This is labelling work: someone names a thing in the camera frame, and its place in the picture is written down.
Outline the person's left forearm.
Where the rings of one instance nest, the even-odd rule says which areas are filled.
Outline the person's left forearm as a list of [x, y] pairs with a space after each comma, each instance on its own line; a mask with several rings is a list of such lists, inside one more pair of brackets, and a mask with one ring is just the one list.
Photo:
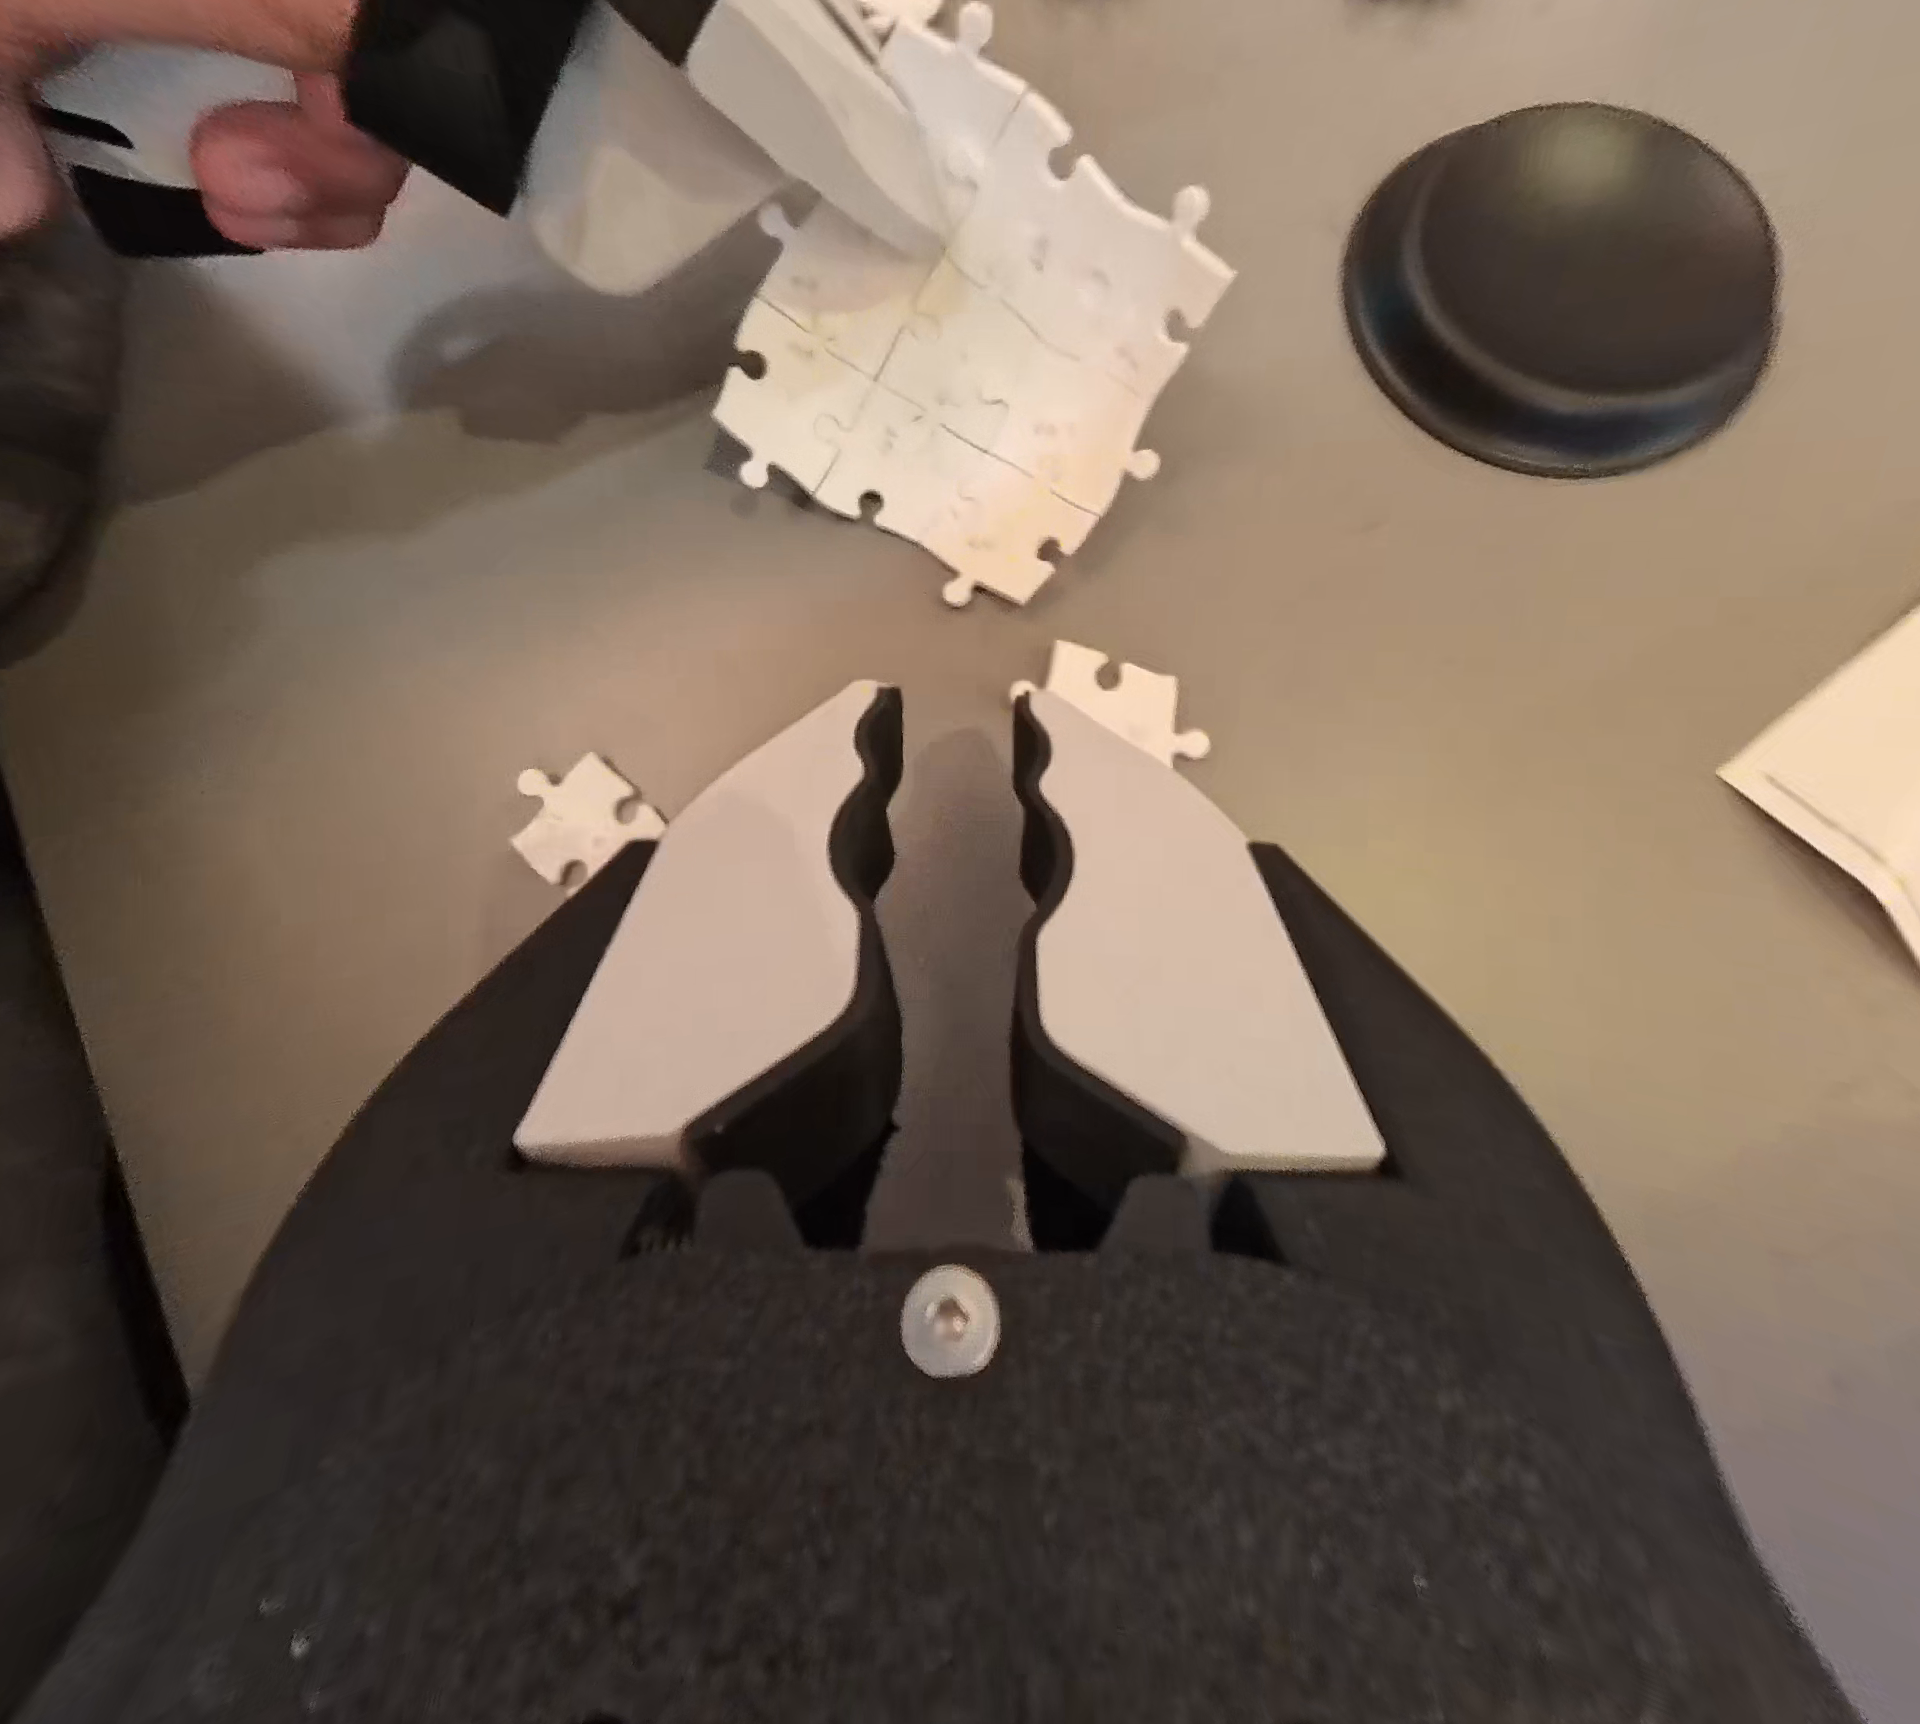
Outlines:
[[3, 248], [3, 659], [51, 639], [90, 554], [123, 393], [128, 273], [69, 208]]

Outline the single white puzzle piece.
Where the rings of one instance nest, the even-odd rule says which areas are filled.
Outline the single white puzzle piece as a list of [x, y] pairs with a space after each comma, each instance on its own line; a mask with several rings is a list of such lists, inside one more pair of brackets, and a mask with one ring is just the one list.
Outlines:
[[657, 844], [666, 818], [608, 758], [583, 753], [563, 773], [524, 768], [516, 793], [539, 808], [509, 848], [546, 884], [575, 889], [635, 844]]

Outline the illustrated instruction leaflet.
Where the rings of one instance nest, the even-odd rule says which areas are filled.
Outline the illustrated instruction leaflet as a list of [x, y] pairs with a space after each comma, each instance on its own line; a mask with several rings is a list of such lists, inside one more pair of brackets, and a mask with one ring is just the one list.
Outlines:
[[1861, 886], [1919, 953], [1919, 612], [1793, 704], [1719, 780]]

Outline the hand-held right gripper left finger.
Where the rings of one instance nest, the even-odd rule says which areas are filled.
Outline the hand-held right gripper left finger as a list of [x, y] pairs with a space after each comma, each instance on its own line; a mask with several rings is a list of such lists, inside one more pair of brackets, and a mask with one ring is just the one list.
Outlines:
[[898, 1125], [879, 900], [903, 692], [850, 682], [670, 819], [513, 1135], [519, 1162], [686, 1183], [763, 1173], [852, 1252]]

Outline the black round puzzle stand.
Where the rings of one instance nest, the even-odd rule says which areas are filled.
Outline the black round puzzle stand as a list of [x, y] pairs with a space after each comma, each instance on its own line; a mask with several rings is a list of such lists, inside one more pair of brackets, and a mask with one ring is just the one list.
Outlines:
[[1748, 176], [1641, 108], [1559, 101], [1459, 128], [1357, 214], [1357, 357], [1418, 430], [1562, 481], [1665, 463], [1759, 389], [1783, 249]]

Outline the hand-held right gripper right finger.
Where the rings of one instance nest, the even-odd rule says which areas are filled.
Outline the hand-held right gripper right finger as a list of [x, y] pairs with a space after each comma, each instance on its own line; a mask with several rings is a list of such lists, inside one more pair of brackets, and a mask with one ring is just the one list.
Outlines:
[[1036, 1252], [1093, 1252], [1141, 1181], [1367, 1183], [1368, 1106], [1254, 844], [1051, 687], [1013, 707], [1010, 1100]]

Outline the curved assembled puzzle section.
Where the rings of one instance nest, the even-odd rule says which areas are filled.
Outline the curved assembled puzzle section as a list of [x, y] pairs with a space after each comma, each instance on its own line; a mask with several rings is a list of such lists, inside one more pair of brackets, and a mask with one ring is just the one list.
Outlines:
[[911, 255], [828, 201], [760, 228], [779, 251], [715, 406], [742, 486], [795, 487], [948, 573], [942, 597], [1029, 603], [1158, 454], [1154, 404], [1237, 280], [1200, 236], [1211, 195], [1131, 200], [1073, 128], [994, 62], [994, 11], [903, 24], [880, 66], [924, 128], [953, 211]]

